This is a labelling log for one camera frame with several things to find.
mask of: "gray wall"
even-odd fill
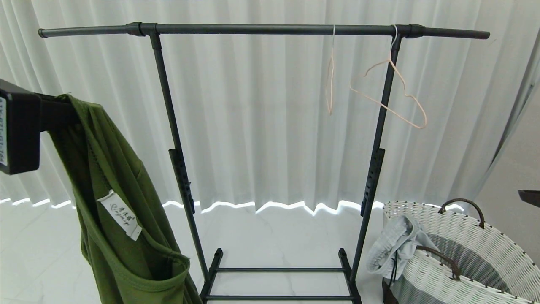
[[[521,201],[520,189],[540,190],[540,89],[532,93],[476,198],[486,221],[540,264],[540,208]]]

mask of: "basket handle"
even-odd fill
[[[485,224],[485,220],[484,220],[484,214],[482,213],[482,211],[480,210],[480,207],[478,207],[478,205],[471,201],[471,200],[467,200],[467,199],[453,199],[453,200],[449,200],[448,202],[444,203],[442,206],[441,206],[441,209],[439,209],[439,213],[440,214],[443,214],[445,211],[446,211],[446,206],[450,205],[451,203],[454,203],[454,202],[465,202],[465,203],[469,203],[471,204],[475,209],[476,211],[478,212],[478,215],[480,217],[480,224],[478,225],[480,228],[482,229],[485,229],[484,227],[484,224]]]
[[[460,276],[461,276],[461,270],[460,268],[457,266],[457,263],[454,262],[454,260],[452,260],[451,258],[445,256],[444,254],[436,251],[435,249],[433,248],[429,248],[429,247],[426,247],[426,246],[416,246],[416,249],[420,249],[420,250],[424,250],[424,251],[427,251],[427,252],[430,252],[436,256],[439,256],[440,258],[442,258],[445,262],[447,262],[448,264],[450,264],[450,269],[452,269],[452,279],[455,279],[457,281],[460,280]]]

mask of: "green shirt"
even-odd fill
[[[50,131],[70,177],[82,253],[104,304],[199,304],[161,201],[142,161],[99,104],[70,95],[81,124]],[[142,228],[130,238],[98,200],[114,191]]]

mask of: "curtain fold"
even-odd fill
[[[38,28],[157,23],[408,24],[486,30],[487,41],[404,39],[397,67],[428,115],[417,130],[388,114],[377,200],[473,198],[505,133],[540,28],[534,0],[10,1],[0,6],[0,77],[104,106],[142,158],[161,199],[180,202],[153,51],[129,35],[41,39]],[[360,203],[389,37],[336,36],[334,111],[326,109],[331,36],[162,35],[193,196],[208,208],[304,201]],[[420,123],[394,79],[390,107]],[[72,196],[47,134],[40,169],[0,175],[0,200]]]

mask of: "woven basket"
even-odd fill
[[[446,212],[446,206],[458,201],[472,204],[480,220]],[[540,301],[540,270],[520,246],[484,222],[474,202],[455,199],[441,208],[406,201],[384,205],[385,224],[400,215],[410,215],[422,223],[439,251],[456,262],[461,279],[453,279],[449,267],[417,250],[402,276],[391,285],[392,295],[385,298],[386,304],[398,301],[401,304],[530,304]],[[385,284],[387,281],[383,281],[383,287],[387,286]]]

